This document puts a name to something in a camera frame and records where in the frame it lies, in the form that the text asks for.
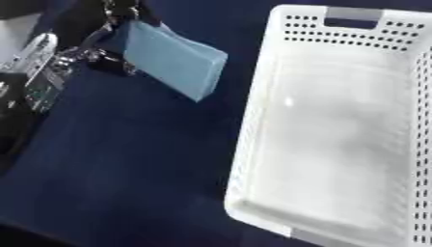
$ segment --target dark blue tablecloth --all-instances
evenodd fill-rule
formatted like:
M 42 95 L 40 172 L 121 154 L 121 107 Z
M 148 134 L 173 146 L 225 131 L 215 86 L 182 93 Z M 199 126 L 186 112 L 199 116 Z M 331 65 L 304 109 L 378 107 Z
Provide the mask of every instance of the dark blue tablecloth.
M 276 5 L 432 10 L 430 1 L 152 0 L 181 35 L 229 53 L 196 104 L 151 78 L 81 69 L 0 179 L 0 222 L 80 246 L 309 246 L 235 222 L 223 195 L 257 53 Z M 65 1 L 51 0 L 37 28 Z

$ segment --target basket handle hole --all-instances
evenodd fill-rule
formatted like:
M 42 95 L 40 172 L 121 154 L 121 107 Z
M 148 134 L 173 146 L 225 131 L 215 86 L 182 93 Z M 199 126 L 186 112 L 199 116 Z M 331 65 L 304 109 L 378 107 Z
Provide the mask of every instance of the basket handle hole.
M 383 15 L 381 10 L 360 8 L 327 8 L 324 25 L 329 27 L 346 27 L 374 29 Z
M 325 18 L 324 25 L 328 27 L 346 27 L 372 30 L 378 25 L 378 21 L 359 20 L 359 19 L 342 19 L 342 18 Z

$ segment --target robotic hand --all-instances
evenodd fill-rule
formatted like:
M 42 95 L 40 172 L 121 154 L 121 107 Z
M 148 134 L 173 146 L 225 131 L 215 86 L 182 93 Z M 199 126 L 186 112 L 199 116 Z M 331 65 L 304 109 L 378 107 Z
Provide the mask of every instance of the robotic hand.
M 121 54 L 96 48 L 123 23 L 140 19 L 158 26 L 145 0 L 76 0 L 50 33 L 33 39 L 0 65 L 0 173 L 7 171 L 64 88 L 74 65 L 88 63 L 117 75 L 136 69 Z

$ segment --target perforated basket wall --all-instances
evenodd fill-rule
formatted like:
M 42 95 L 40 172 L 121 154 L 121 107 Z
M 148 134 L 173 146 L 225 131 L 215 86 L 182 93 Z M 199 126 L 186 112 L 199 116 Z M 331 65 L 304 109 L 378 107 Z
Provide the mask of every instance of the perforated basket wall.
M 275 8 L 228 214 L 285 236 L 432 246 L 431 77 L 432 14 Z

